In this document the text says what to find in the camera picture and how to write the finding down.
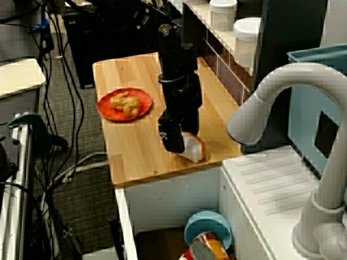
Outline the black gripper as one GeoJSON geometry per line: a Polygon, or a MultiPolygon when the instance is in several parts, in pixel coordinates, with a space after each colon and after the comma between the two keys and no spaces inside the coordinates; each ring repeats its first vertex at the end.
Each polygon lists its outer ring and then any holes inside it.
{"type": "Polygon", "coordinates": [[[185,148],[181,130],[197,135],[200,128],[200,79],[196,73],[171,80],[160,74],[158,82],[162,85],[165,100],[165,110],[158,126],[162,143],[168,152],[183,153],[185,148]]]}

